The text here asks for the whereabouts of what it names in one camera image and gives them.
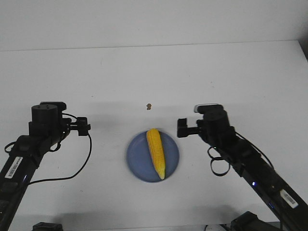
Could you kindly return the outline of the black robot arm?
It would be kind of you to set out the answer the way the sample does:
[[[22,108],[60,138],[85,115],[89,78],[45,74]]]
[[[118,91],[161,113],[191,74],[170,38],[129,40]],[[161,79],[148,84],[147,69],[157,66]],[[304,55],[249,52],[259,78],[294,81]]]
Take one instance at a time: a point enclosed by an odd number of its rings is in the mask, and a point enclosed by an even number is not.
[[[197,134],[226,161],[235,172],[250,185],[272,213],[290,231],[308,229],[308,205],[265,162],[258,149],[247,139],[241,138],[230,125],[223,106],[202,105],[195,110],[203,118],[196,121],[196,127],[188,127],[185,118],[177,122],[179,138]]]
[[[5,150],[9,155],[0,172],[0,229],[7,231],[32,177],[48,152],[56,152],[62,141],[76,130],[89,137],[91,129],[86,117],[67,114],[64,102],[41,102],[31,108],[28,134],[21,135]]]

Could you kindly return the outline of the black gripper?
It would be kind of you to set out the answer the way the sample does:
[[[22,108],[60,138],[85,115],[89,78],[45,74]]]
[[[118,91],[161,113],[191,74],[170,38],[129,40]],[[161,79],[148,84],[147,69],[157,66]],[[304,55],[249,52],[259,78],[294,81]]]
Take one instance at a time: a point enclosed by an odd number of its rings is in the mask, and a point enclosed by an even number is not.
[[[67,133],[75,130],[78,132],[78,136],[88,136],[91,130],[91,126],[86,117],[65,117],[63,118],[63,122]]]
[[[179,118],[177,121],[177,137],[185,138],[190,135],[198,135],[199,137],[202,137],[203,126],[203,119],[198,119],[196,121],[196,127],[188,127],[187,118]]]

